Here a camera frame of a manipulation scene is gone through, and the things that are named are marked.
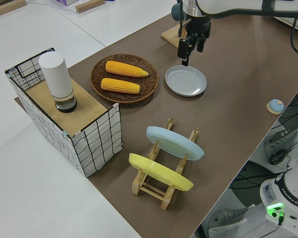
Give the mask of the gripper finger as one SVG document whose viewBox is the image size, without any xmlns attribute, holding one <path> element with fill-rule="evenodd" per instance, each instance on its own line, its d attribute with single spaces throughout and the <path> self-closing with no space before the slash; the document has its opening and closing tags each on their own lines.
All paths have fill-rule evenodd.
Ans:
<svg viewBox="0 0 298 238">
<path fill-rule="evenodd" d="M 184 39 L 180 39 L 178 43 L 177 56 L 182 60 L 183 66 L 188 66 L 189 57 L 193 49 L 192 36 L 187 36 Z"/>
<path fill-rule="evenodd" d="M 198 37 L 197 45 L 196 45 L 196 50 L 198 52 L 200 52 L 200 53 L 203 52 L 205 42 L 206 42 L 206 37 L 204 34 L 202 34 L 201 36 Z"/>
</svg>

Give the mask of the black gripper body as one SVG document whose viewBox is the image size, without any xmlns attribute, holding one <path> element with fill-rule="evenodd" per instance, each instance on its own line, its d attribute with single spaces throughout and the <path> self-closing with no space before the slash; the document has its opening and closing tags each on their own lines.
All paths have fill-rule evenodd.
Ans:
<svg viewBox="0 0 298 238">
<path fill-rule="evenodd" d="M 211 18 L 207 16 L 194 17 L 189 16 L 190 22 L 187 25 L 187 34 L 198 36 L 204 35 L 205 38 L 209 38 L 211 31 Z"/>
</svg>

